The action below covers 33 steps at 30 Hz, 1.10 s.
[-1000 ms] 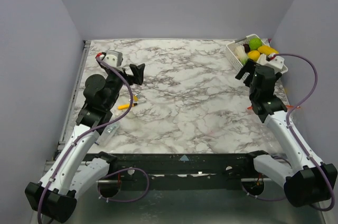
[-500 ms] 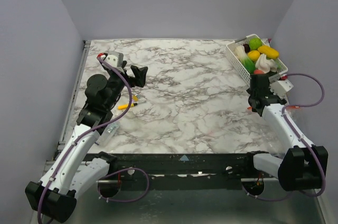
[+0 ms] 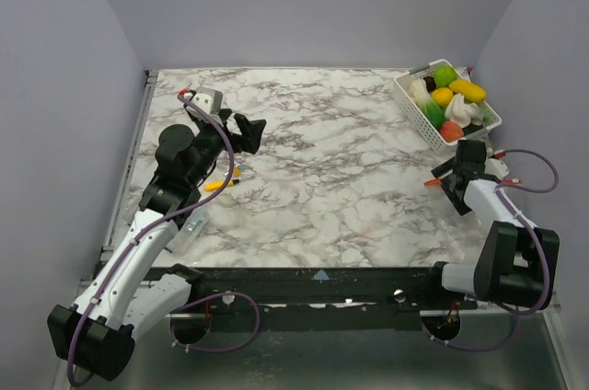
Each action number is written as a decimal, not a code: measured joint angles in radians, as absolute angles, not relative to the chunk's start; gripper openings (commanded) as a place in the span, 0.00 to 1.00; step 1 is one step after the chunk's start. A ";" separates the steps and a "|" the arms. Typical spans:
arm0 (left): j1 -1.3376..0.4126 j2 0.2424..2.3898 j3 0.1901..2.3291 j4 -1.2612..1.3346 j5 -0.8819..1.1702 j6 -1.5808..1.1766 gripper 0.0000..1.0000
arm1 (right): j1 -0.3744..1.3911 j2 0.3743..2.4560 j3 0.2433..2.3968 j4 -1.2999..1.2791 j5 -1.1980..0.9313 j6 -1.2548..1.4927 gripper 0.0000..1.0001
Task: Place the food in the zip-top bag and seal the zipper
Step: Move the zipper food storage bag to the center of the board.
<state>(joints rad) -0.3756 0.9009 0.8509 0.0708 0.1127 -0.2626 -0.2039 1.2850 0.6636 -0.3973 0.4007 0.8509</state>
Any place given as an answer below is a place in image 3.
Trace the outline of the yellow corn toy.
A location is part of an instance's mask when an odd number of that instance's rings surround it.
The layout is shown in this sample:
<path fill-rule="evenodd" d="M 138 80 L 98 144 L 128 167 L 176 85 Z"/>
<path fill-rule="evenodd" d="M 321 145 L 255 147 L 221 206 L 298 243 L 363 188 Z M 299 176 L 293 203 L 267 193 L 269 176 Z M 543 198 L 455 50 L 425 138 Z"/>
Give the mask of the yellow corn toy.
<path fill-rule="evenodd" d="M 466 79 L 454 80 L 449 84 L 449 88 L 454 93 L 463 95 L 465 100 L 470 103 L 479 104 L 487 98 L 487 93 L 482 87 Z"/>

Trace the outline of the yellow round lemon toy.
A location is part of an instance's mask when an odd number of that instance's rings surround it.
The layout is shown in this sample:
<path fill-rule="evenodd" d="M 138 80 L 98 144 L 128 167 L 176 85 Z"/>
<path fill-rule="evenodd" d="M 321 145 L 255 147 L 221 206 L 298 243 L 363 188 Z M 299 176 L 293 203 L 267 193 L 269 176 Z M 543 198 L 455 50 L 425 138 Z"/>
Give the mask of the yellow round lemon toy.
<path fill-rule="evenodd" d="M 439 107 L 445 109 L 454 95 L 455 93 L 449 87 L 439 87 L 432 92 L 431 97 Z"/>

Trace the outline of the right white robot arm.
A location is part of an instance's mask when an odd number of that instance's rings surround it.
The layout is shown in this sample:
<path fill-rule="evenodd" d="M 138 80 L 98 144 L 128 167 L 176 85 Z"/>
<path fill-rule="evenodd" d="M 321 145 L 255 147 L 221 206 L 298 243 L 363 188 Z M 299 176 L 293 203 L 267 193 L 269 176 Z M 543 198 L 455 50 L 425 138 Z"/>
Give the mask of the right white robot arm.
<path fill-rule="evenodd" d="M 505 192 L 509 185 L 487 171 L 489 162 L 506 154 L 487 155 L 484 142 L 460 140 L 455 156 L 432 170 L 458 214 L 474 213 L 488 231 L 476 264 L 434 265 L 438 278 L 423 286 L 433 308 L 447 307 L 457 293 L 515 315 L 531 315 L 550 303 L 560 239 L 525 217 Z"/>

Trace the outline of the white green bok choy toy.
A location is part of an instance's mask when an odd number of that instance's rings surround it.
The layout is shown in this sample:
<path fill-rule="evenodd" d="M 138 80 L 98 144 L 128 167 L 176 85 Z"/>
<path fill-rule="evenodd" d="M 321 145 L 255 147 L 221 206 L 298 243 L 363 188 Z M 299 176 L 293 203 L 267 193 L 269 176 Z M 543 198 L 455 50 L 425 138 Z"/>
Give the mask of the white green bok choy toy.
<path fill-rule="evenodd" d="M 424 80 L 413 80 L 409 85 L 409 91 L 422 114 L 436 130 L 439 130 L 445 123 L 445 113 L 430 96 Z"/>

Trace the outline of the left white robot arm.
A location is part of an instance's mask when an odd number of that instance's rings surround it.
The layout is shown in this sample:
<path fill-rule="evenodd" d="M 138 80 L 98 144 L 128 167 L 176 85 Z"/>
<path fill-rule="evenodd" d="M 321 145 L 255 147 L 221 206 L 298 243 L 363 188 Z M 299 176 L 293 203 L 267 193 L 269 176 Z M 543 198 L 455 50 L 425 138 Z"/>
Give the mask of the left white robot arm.
<path fill-rule="evenodd" d="M 136 342 L 169 312 L 197 310 L 203 303 L 201 274 L 176 265 L 150 292 L 137 292 L 168 243 L 206 204 L 199 186 L 222 152 L 256 154 L 265 120 L 221 109 L 217 118 L 193 116 L 197 130 L 175 124 L 158 137 L 157 168 L 144 190 L 130 228 L 108 263 L 68 307 L 56 305 L 47 324 L 57 356 L 67 362 L 67 377 L 79 387 L 95 376 L 117 378 Z"/>

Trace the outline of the clear zip bag orange zipper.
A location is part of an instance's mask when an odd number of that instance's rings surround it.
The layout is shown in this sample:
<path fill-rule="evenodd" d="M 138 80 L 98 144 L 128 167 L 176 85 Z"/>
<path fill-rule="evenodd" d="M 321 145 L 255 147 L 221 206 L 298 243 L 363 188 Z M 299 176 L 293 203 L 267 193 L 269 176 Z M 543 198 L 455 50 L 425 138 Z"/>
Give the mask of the clear zip bag orange zipper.
<path fill-rule="evenodd" d="M 439 178 L 423 183 L 433 208 L 436 240 L 445 250 L 445 260 L 473 264 L 479 256 L 483 232 L 478 219 L 471 212 L 461 216 L 442 190 Z"/>

